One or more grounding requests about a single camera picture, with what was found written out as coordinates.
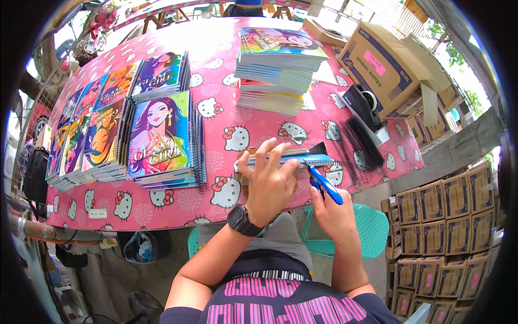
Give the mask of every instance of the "price tag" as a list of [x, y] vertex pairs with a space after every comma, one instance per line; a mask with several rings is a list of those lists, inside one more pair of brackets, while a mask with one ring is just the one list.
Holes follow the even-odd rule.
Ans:
[[108, 218], [108, 213], [106, 212], [106, 208], [102, 208], [102, 209], [92, 208], [88, 212], [88, 218]]

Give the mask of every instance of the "left hand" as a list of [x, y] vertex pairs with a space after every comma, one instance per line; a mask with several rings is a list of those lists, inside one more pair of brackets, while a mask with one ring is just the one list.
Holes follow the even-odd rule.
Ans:
[[[261, 144], [255, 153], [255, 169], [247, 167], [248, 151], [239, 159], [239, 172], [249, 181], [248, 201], [244, 206], [248, 210], [248, 218], [257, 227], [264, 227], [275, 214], [286, 208], [297, 184], [294, 175], [300, 168], [297, 159], [290, 159], [279, 168], [280, 159], [291, 143], [273, 148], [276, 142], [273, 137]], [[270, 150], [266, 162], [266, 153]]]

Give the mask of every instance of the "right hand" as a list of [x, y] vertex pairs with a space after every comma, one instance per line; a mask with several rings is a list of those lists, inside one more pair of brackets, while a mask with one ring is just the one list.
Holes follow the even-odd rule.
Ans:
[[324, 191], [324, 199], [315, 187], [309, 187], [316, 219], [324, 232], [335, 242], [342, 240], [344, 235], [351, 231], [358, 236], [351, 195], [347, 190], [336, 190], [343, 198], [342, 205], [335, 203], [327, 192]]

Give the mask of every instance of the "scissors handle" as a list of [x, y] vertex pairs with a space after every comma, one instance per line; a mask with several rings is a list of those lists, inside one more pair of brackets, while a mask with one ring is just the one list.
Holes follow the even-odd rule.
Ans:
[[[321, 175], [320, 172], [318, 172], [318, 170], [314, 166], [308, 165], [308, 167], [309, 167], [309, 171], [313, 174], [313, 176], [315, 177], [316, 181], [319, 184], [317, 189], [319, 189], [322, 194], [323, 194], [322, 189], [324, 189], [327, 192], [327, 194], [331, 197], [331, 199], [333, 199], [333, 201], [335, 203], [337, 203], [338, 205], [342, 205], [343, 198], [342, 198], [342, 196], [340, 196], [340, 193], [338, 193], [338, 190], [336, 190], [335, 186], [333, 186], [331, 184], [331, 182], [329, 182], [329, 180], [326, 179], [326, 177]], [[314, 182], [313, 179], [311, 179], [310, 182], [311, 182], [312, 186], [316, 187], [313, 184], [313, 182]]]

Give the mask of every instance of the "table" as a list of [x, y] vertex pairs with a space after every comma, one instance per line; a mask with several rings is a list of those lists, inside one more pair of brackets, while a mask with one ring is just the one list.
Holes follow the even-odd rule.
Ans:
[[[125, 21], [114, 26], [113, 31], [116, 31], [117, 29], [122, 28], [122, 27], [124, 27], [128, 24], [131, 24], [135, 21], [138, 21], [140, 19], [146, 19], [146, 18], [153, 20], [153, 22], [155, 22], [155, 24], [157, 24], [157, 21], [160, 22], [160, 24], [162, 24], [164, 22], [163, 17], [165, 16], [166, 12], [180, 9], [183, 7], [189, 7], [189, 6], [199, 5], [199, 4], [224, 4], [227, 2], [232, 2], [232, 1], [231, 0], [194, 0], [194, 1], [186, 2], [185, 0], [159, 0], [145, 8], [142, 8], [142, 9], [138, 10], [137, 12], [134, 12], [133, 14], [129, 15]], [[309, 6], [307, 6], [307, 5], [289, 2], [289, 1], [285, 1], [285, 0], [263, 0], [263, 3], [284, 6], [284, 7], [294, 7], [297, 9], [308, 9], [309, 8]], [[161, 15], [161, 16], [159, 16], [158, 19], [155, 18], [157, 21], [155, 21], [154, 19], [151, 18], [151, 17], [154, 17], [155, 15]]]
[[[49, 187], [47, 204], [53, 205], [54, 209], [46, 221], [47, 224], [74, 229], [130, 231], [177, 228], [226, 219], [228, 211], [235, 203], [245, 202], [240, 182], [232, 178], [238, 151], [225, 150], [226, 140], [223, 135], [225, 128], [230, 126], [246, 129], [249, 133], [245, 138], [247, 148], [252, 148], [259, 147], [263, 141], [273, 136], [277, 137], [279, 143], [289, 142], [290, 140], [280, 136], [279, 132], [285, 122], [292, 122], [304, 129], [308, 137], [301, 145], [291, 142], [293, 147], [311, 148], [324, 141], [328, 154], [332, 158], [340, 159], [336, 142], [326, 139], [323, 124], [325, 121], [340, 121], [350, 117], [348, 110], [338, 109], [333, 103], [334, 92], [344, 91], [347, 87], [321, 82], [311, 91], [316, 110], [302, 110], [297, 117], [236, 107], [239, 90], [235, 88], [233, 73], [240, 42], [238, 31], [245, 26], [299, 29], [302, 24], [257, 17], [204, 19], [175, 24], [123, 43], [78, 70], [68, 80], [52, 111], [49, 124], [53, 131], [61, 116], [65, 98], [76, 90], [105, 73], [116, 71], [139, 59], [178, 49], [179, 44], [185, 44], [190, 51], [191, 74], [195, 76], [193, 80], [197, 80], [190, 89], [195, 104], [215, 102], [221, 104], [223, 111], [213, 118], [205, 119], [208, 183], [202, 189], [148, 192], [131, 180], [95, 182], [76, 186], [63, 193]], [[336, 77], [351, 84], [352, 79], [343, 73], [344, 70], [340, 68], [331, 45], [324, 44], [323, 50], [330, 57], [328, 63]], [[376, 172], [362, 172], [356, 167], [352, 171], [344, 172], [343, 169], [334, 166], [326, 175], [333, 176], [333, 182], [337, 187], [355, 192], [424, 166], [407, 122], [390, 120], [387, 129], [390, 139], [379, 147], [386, 158], [385, 166]], [[228, 185], [235, 185], [234, 191], [228, 190], [229, 197], [216, 195], [211, 188], [221, 177], [227, 179]], [[299, 189], [288, 209], [296, 209], [310, 203], [308, 179], [307, 171], [297, 177]], [[105, 208], [107, 218], [89, 218], [88, 210], [92, 203], [95, 208]], [[129, 217], [124, 220], [117, 216], [121, 208], [129, 212]]]

